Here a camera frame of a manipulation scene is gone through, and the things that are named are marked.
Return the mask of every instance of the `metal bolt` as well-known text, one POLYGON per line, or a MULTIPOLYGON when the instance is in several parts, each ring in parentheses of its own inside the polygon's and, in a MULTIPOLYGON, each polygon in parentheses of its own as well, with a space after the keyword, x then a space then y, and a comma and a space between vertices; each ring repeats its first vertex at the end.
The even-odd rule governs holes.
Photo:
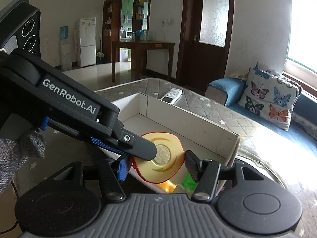
POLYGON ((124 135, 123 139, 124 139, 126 142, 129 142, 129 141, 130 141, 130 136, 129 136, 129 135, 124 135))
POLYGON ((110 192, 107 194, 107 198, 112 201, 119 201, 123 199, 123 194, 119 192, 110 192))
POLYGON ((206 200, 210 199, 210 195, 208 193, 205 193, 205 192, 194 193, 192 197, 198 201, 206 201, 206 200))

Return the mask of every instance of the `black cable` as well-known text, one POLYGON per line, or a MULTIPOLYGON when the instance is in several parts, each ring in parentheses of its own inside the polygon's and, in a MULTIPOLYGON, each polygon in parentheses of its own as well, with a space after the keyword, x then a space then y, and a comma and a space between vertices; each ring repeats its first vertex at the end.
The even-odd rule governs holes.
MULTIPOLYGON (((14 192, 15 192, 15 195, 16 195, 16 199, 19 199, 18 191, 16 190, 16 187, 15 187, 13 181, 11 181, 11 184, 12 184, 12 187, 13 187, 13 189, 14 189, 14 192)), ((16 228, 17 225, 18 225, 18 221, 16 220, 14 226, 12 226, 12 227, 11 227, 10 229, 8 229, 8 230, 5 230, 5 231, 3 231, 3 232, 0 232, 0 234, 6 234, 6 233, 8 233, 8 232, 11 232, 14 228, 16 228)))

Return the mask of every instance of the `remote control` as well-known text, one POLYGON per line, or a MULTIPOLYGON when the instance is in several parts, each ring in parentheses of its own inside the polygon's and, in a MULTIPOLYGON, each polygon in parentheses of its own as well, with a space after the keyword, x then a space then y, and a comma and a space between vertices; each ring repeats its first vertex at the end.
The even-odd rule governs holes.
POLYGON ((178 88, 173 88, 171 89, 169 92, 167 92, 162 98, 161 100, 169 103, 171 105, 175 104, 176 101, 180 98, 180 96, 182 95, 183 91, 181 89, 178 88))

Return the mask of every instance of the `white wall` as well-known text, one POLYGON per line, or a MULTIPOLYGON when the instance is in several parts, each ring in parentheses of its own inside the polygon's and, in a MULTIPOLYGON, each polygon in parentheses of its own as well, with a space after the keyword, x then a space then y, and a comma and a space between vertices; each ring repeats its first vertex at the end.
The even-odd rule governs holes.
MULTIPOLYGON (((151 0, 149 34, 153 39, 162 41, 162 20, 172 19, 170 25, 164 26, 165 41, 175 43, 172 77, 176 76, 180 29, 182 22, 183 0, 151 0)), ((147 68, 167 75, 168 51, 148 51, 147 68)))
MULTIPOLYGON (((0 0, 0 9, 12 0, 0 0)), ((30 4, 41 10, 40 46, 42 59, 52 66, 61 64, 60 27, 68 26, 72 47, 72 61, 76 61, 73 31, 80 18, 96 17, 96 46, 102 33, 102 11, 104 0, 30 0, 30 4)))
POLYGON ((225 75, 247 73, 257 61, 282 73, 290 15, 291 0, 235 0, 225 75))

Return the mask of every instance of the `wooden table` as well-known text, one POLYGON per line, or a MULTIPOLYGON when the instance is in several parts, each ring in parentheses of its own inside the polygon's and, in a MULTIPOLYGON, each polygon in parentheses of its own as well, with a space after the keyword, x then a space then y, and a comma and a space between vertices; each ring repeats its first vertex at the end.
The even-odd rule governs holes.
POLYGON ((120 48, 131 49, 131 69, 135 70, 135 79, 139 80, 141 74, 146 73, 146 51, 167 49, 169 50, 168 56, 168 73, 167 80, 171 80, 173 56, 174 56, 175 43, 161 42, 161 41, 112 41, 112 82, 116 81, 116 54, 120 48))

